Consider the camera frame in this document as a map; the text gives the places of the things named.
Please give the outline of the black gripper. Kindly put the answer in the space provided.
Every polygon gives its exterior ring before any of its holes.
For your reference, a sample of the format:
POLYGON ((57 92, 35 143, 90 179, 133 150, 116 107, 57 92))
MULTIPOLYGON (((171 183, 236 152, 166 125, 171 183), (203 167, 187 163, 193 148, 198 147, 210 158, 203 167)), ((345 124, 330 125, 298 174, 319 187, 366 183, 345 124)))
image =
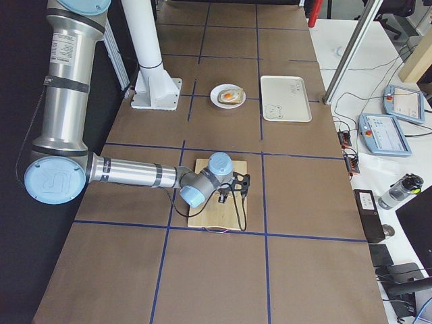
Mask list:
POLYGON ((217 191, 219 193, 218 202, 219 203, 225 203, 228 196, 231 194, 231 188, 230 187, 220 188, 217 191))

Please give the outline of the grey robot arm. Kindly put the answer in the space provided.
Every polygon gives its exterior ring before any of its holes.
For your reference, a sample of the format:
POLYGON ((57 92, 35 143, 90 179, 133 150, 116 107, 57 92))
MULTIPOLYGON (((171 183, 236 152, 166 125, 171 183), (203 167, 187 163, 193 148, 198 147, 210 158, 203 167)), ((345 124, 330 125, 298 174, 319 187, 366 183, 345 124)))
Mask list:
POLYGON ((105 36, 109 1, 49 1, 53 27, 43 129, 32 145, 24 185, 46 204, 69 202, 86 184, 111 182, 152 188, 177 188, 191 206, 205 205, 214 192, 234 189, 232 160, 211 155, 199 173, 172 167, 100 157, 83 141, 84 122, 96 43, 105 36))

